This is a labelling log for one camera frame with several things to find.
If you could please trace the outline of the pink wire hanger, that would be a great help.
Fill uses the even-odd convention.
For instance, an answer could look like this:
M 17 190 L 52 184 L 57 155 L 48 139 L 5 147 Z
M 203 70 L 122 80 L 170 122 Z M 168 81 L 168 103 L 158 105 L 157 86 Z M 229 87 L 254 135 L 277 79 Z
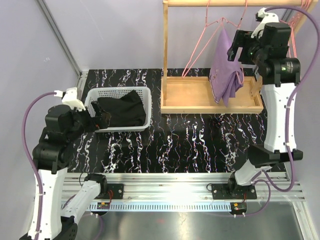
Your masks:
M 211 0 L 207 1 L 206 4 L 206 9 L 205 9 L 205 19 L 204 19 L 204 27 L 203 30 L 194 46 L 194 49 L 190 55 L 190 58 L 182 72 L 182 77 L 186 77 L 187 74 L 189 73 L 189 71 L 191 70 L 191 68 L 195 65 L 195 63 L 198 61 L 198 59 L 200 58 L 200 56 L 203 54 L 204 50 L 207 48 L 207 46 L 209 45 L 209 43 L 211 42 L 211 40 L 213 39 L 213 37 L 218 33 L 218 30 L 220 30 L 223 27 L 223 23 L 222 23 L 222 19 L 218 19 L 218 20 L 214 20 L 212 22 L 209 22 L 209 6 L 211 4 Z M 214 30 L 214 32 L 212 33 L 212 35 L 210 36 L 210 38 L 208 39 L 208 41 L 204 44 L 204 46 L 202 47 L 202 49 L 198 52 L 198 49 L 200 47 L 200 44 L 202 42 L 202 39 L 207 31 L 207 29 L 212 26 L 212 25 L 217 25 L 217 28 Z

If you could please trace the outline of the black trousers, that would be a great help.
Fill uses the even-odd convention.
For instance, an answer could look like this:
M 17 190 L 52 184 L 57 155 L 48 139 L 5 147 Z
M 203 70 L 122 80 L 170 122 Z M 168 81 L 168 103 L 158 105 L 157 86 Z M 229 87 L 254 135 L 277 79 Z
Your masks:
M 108 113 L 109 127 L 140 127 L 146 121 L 143 102 L 135 90 L 121 98 L 99 97 L 97 104 Z

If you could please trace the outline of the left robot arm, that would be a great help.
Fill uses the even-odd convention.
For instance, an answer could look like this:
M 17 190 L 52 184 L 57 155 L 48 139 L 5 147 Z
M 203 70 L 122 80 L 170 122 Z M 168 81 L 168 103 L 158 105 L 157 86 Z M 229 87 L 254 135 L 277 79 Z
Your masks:
M 90 203 L 107 196 L 107 178 L 90 173 L 78 193 L 61 207 L 74 141 L 104 123 L 103 117 L 91 117 L 83 104 L 60 104 L 48 110 L 39 143 L 27 154 L 34 170 L 36 191 L 32 221 L 22 240 L 75 239 L 79 220 Z

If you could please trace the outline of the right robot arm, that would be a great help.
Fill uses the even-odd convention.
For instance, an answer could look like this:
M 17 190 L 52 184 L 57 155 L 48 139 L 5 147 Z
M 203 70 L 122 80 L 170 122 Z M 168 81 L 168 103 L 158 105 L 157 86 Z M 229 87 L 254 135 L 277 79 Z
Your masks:
M 248 159 L 228 179 L 226 192 L 239 198 L 254 189 L 260 173 L 279 163 L 300 161 L 303 152 L 297 149 L 294 134 L 295 88 L 300 83 L 301 63 L 288 57 L 291 27 L 283 22 L 266 23 L 257 33 L 237 30 L 227 51 L 234 61 L 239 48 L 239 62 L 256 65 L 262 78 L 261 94 L 267 111 L 267 132 L 263 144 L 250 145 Z

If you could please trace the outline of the purple garment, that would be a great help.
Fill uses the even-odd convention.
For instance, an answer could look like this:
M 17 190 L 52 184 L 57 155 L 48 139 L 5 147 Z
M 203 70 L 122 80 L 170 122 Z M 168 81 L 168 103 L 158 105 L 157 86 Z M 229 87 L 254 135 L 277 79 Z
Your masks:
M 244 86 L 244 73 L 240 64 L 229 61 L 227 52 L 232 41 L 223 28 L 218 36 L 217 45 L 213 55 L 213 62 L 209 72 L 209 82 L 214 101 L 223 102 L 229 106 L 229 99 L 236 97 L 236 92 Z

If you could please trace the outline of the pink hanger with purple garment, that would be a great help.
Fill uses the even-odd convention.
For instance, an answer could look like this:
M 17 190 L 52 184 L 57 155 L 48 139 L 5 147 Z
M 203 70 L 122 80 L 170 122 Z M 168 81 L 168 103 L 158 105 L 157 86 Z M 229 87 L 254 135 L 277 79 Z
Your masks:
M 237 28 L 237 30 L 235 32 L 235 35 L 234 35 L 234 39 L 233 39 L 232 44 L 231 44 L 231 46 L 233 46 L 233 47 L 239 47 L 240 48 L 240 47 L 243 46 L 244 31 L 240 30 L 240 26 L 242 24 L 243 18 L 245 16 L 246 11 L 247 11 L 247 7 L 248 7 L 248 1 L 246 0 L 245 1 L 245 5 L 244 5 L 244 10 L 243 10 L 243 13 L 242 13 L 242 16 L 241 16 L 241 18 L 239 20 L 238 25 L 233 24 Z

